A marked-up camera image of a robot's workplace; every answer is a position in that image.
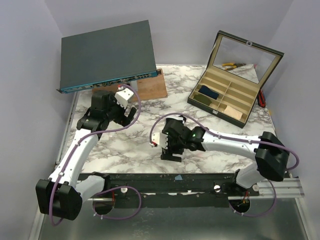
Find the black underwear white waistband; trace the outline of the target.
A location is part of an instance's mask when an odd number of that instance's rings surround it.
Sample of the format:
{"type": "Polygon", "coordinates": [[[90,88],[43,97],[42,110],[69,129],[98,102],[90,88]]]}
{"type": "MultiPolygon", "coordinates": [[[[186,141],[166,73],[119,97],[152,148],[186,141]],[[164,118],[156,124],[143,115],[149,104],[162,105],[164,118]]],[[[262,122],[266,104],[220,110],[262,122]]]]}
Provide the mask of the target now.
{"type": "Polygon", "coordinates": [[[165,157],[173,157],[174,155],[182,155],[184,153],[184,148],[167,147],[162,149],[162,155],[165,157]]]}

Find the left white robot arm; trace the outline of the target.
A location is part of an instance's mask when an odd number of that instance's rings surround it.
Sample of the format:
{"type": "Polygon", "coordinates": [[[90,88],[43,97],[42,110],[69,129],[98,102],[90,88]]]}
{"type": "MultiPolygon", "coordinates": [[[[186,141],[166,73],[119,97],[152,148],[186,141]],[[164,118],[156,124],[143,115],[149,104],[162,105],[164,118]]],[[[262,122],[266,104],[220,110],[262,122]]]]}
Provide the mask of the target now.
{"type": "Polygon", "coordinates": [[[39,211],[50,218],[75,220],[82,205],[91,197],[107,197],[111,191],[110,176],[93,172],[78,181],[82,168],[103,134],[110,133],[111,122],[121,130],[132,126],[139,118],[140,108],[126,110],[137,92],[128,85],[121,85],[117,92],[98,90],[91,96],[91,105],[76,125],[73,141],[60,164],[48,179],[40,179],[36,186],[39,211]]]}

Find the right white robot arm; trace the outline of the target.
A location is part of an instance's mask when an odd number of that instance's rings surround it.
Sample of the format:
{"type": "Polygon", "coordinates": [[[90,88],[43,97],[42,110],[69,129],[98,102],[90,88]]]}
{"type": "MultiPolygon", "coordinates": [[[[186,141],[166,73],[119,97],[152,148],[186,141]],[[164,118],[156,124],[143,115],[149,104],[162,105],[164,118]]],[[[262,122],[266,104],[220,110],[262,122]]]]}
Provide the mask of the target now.
{"type": "Polygon", "coordinates": [[[185,149],[190,151],[218,151],[242,156],[252,163],[234,174],[230,191],[241,196],[262,180],[281,182],[285,177],[289,151],[271,132],[241,136],[226,134],[196,126],[189,129],[184,120],[167,118],[161,132],[152,134],[152,143],[162,148],[161,159],[181,162],[185,149]]]}

